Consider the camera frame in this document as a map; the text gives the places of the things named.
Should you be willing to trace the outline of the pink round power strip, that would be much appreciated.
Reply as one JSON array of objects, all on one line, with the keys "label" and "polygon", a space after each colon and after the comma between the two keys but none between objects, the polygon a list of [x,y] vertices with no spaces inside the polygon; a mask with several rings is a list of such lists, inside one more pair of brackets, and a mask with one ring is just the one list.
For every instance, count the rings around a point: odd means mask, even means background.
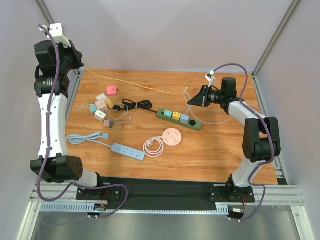
[{"label": "pink round power strip", "polygon": [[165,147],[176,148],[182,143],[182,134],[176,128],[166,129],[162,135],[149,138],[142,147],[143,152],[150,158],[160,157]]}]

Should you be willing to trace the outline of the green power strip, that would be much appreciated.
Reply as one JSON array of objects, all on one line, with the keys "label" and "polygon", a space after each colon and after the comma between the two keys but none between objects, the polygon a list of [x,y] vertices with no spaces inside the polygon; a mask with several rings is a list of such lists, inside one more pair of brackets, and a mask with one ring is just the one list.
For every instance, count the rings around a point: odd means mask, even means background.
[{"label": "green power strip", "polygon": [[202,128],[202,123],[198,120],[190,118],[188,115],[181,114],[176,111],[170,111],[165,109],[160,109],[156,114],[158,119],[194,130],[200,131]]}]

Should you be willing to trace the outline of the light blue power strip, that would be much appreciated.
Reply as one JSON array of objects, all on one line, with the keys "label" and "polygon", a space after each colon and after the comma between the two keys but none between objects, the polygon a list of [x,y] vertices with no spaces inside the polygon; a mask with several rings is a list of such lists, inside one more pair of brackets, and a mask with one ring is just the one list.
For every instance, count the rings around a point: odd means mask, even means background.
[{"label": "light blue power strip", "polygon": [[131,148],[122,144],[114,143],[113,145],[109,145],[101,142],[100,140],[108,140],[110,135],[108,133],[96,132],[90,135],[79,135],[79,134],[71,134],[66,137],[67,141],[72,145],[79,145],[84,142],[91,142],[103,145],[113,153],[129,157],[138,161],[143,161],[145,159],[146,153],[144,151]]}]

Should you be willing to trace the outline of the orange charger plug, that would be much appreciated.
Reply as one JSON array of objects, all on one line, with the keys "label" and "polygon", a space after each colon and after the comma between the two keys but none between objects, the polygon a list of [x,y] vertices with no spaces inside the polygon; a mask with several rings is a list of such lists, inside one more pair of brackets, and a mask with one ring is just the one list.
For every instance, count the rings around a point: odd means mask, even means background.
[{"label": "orange charger plug", "polygon": [[114,104],[112,103],[112,101],[109,98],[107,98],[105,100],[105,103],[107,104],[109,109],[112,109],[114,107]]}]

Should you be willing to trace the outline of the white charger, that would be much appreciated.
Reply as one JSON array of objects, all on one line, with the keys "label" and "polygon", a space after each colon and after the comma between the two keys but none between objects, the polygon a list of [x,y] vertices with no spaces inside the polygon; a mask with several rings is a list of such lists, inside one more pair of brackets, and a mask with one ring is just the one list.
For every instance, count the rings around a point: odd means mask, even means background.
[{"label": "white charger", "polygon": [[94,114],[94,118],[100,122],[103,122],[106,118],[106,113],[101,110],[97,110]]}]

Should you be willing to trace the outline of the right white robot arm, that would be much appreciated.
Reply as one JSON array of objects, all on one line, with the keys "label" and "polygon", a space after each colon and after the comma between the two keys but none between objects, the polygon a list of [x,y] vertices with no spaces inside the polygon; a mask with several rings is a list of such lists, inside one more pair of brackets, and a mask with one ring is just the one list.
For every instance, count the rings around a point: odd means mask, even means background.
[{"label": "right white robot arm", "polygon": [[199,93],[190,97],[188,106],[208,107],[220,105],[226,114],[234,117],[244,126],[242,151],[244,158],[237,170],[226,182],[228,191],[247,189],[255,184],[252,180],[261,167],[273,163],[281,153],[279,121],[253,110],[243,99],[244,91],[237,96],[236,79],[224,77],[221,88],[212,84],[203,85]]}]

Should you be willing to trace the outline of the brown pink charger plug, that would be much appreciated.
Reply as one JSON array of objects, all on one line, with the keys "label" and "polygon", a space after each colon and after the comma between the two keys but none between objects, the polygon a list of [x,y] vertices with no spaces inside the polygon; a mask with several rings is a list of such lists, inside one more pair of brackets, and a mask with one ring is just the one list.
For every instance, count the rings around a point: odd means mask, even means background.
[{"label": "brown pink charger plug", "polygon": [[114,124],[115,123],[112,120],[104,120],[103,121],[103,127],[106,128],[106,129],[112,129]]}]

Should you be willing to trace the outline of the beige patterned cube charger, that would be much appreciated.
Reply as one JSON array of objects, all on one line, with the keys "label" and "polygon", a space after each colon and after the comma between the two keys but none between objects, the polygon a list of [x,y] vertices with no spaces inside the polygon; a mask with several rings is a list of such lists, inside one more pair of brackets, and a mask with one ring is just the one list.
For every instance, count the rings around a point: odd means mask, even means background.
[{"label": "beige patterned cube charger", "polygon": [[102,112],[106,112],[109,109],[105,100],[97,100],[95,102],[95,105],[96,105],[97,109]]}]

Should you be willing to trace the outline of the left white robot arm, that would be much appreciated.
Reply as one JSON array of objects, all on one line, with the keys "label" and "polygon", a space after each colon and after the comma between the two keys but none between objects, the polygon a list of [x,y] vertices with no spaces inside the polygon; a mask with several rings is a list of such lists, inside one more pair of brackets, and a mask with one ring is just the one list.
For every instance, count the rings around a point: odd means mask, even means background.
[{"label": "left white robot arm", "polygon": [[96,187],[99,175],[85,169],[80,157],[71,156],[66,140],[66,110],[68,104],[68,73],[83,67],[82,54],[72,42],[55,46],[44,40],[34,46],[38,66],[34,90],[41,111],[41,144],[38,158],[30,161],[30,169],[47,183],[75,182]]}]

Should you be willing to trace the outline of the light blue small charger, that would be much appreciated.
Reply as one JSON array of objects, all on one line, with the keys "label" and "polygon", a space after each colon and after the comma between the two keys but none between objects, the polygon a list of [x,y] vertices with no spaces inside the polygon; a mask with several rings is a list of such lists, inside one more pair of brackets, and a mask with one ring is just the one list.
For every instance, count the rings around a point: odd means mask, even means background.
[{"label": "light blue small charger", "polygon": [[89,107],[89,111],[91,114],[95,114],[95,112],[97,111],[97,106],[96,105],[91,105]]}]

